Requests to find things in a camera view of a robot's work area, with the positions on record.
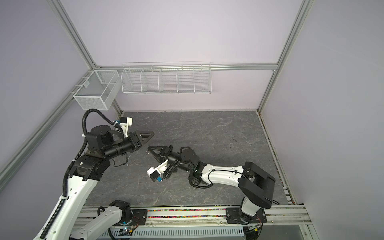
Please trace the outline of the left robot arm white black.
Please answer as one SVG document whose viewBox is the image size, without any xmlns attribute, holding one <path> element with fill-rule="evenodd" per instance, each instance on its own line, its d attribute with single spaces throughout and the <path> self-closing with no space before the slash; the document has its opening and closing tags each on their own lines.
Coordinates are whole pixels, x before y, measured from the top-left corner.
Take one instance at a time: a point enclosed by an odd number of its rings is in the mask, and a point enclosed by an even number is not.
<svg viewBox="0 0 384 240">
<path fill-rule="evenodd" d="M 88 196 L 111 165 L 110 160 L 139 150 L 154 135 L 154 132 L 135 131 L 125 136 L 123 130 L 116 131 L 107 125 L 85 132 L 88 150 L 70 163 L 63 179 L 63 194 L 35 238 L 95 240 L 115 224 L 129 225 L 133 218 L 130 203 L 115 200 L 86 226 L 73 230 Z"/>
</svg>

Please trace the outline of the aluminium frame profiles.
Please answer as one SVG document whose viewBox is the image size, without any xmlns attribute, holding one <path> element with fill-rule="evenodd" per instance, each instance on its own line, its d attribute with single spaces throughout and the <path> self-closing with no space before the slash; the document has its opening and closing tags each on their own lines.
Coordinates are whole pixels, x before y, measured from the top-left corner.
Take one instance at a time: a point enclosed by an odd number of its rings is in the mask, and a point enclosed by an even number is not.
<svg viewBox="0 0 384 240">
<path fill-rule="evenodd" d="M 80 49 L 80 53 L 84 56 L 85 45 L 81 42 L 78 34 L 75 33 L 75 28 L 70 22 L 70 18 L 65 11 L 61 1 L 49 1 L 49 6 L 52 8 L 53 12 L 59 18 L 59 21 L 62 23 L 64 29 L 70 34 L 70 38 L 74 42 L 75 46 Z M 150 65 L 145 66 L 145 69 L 154 70 L 158 69 L 160 71 L 170 71 L 174 70 L 177 72 L 181 71 L 192 71 L 192 70 L 205 70 L 210 71 L 256 71 L 256 70 L 271 70 L 273 71 L 272 78 L 267 85 L 267 89 L 262 97 L 260 106 L 258 107 L 261 110 L 270 94 L 271 87 L 274 81 L 277 79 L 278 71 L 283 67 L 285 60 L 288 57 L 289 51 L 292 49 L 293 44 L 296 38 L 299 35 L 299 32 L 304 24 L 304 21 L 311 10 L 313 1 L 302 1 L 299 8 L 299 12 L 295 18 L 294 25 L 290 31 L 289 37 L 281 56 L 277 63 L 250 63 L 250 64 L 187 64 L 181 63 L 179 65 Z M 27 159 L 31 154 L 37 149 L 40 143 L 44 140 L 47 134 L 53 129 L 57 124 L 63 114 L 68 110 L 71 104 L 74 102 L 75 93 L 81 88 L 86 79 L 95 72 L 100 71 L 125 71 L 125 67 L 106 67 L 106 66 L 96 66 L 93 65 L 79 80 L 78 84 L 74 87 L 71 92 L 56 106 L 56 108 L 48 115 L 48 117 L 42 122 L 42 124 L 31 134 L 20 146 L 20 148 L 15 152 L 11 157 L 10 161 L 1 169 L 1 190 L 4 190 L 12 180 L 12 178 L 17 174 L 21 167 L 25 164 Z"/>
</svg>

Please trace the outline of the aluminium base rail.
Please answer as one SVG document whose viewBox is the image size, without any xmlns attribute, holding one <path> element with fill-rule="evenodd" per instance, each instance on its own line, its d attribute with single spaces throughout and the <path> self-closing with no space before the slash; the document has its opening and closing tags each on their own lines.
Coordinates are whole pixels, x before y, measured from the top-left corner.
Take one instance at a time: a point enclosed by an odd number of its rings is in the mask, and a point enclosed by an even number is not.
<svg viewBox="0 0 384 240">
<path fill-rule="evenodd" d="M 240 221 L 237 206 L 205 207 L 143 207 L 132 208 L 140 218 L 139 227 L 218 227 L 227 226 L 232 221 Z M 312 220 L 303 205 L 272 206 L 261 210 L 252 220 L 252 224 L 263 222 L 267 225 L 311 225 Z"/>
</svg>

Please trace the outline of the white mesh box basket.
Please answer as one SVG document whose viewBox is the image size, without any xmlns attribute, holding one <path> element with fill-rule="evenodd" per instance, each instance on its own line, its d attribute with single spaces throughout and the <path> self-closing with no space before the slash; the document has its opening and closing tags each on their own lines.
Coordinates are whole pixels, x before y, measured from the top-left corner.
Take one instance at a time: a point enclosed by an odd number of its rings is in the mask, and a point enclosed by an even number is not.
<svg viewBox="0 0 384 240">
<path fill-rule="evenodd" d="M 74 98 L 83 110 L 107 111 L 121 87 L 118 71 L 94 70 L 75 92 Z"/>
</svg>

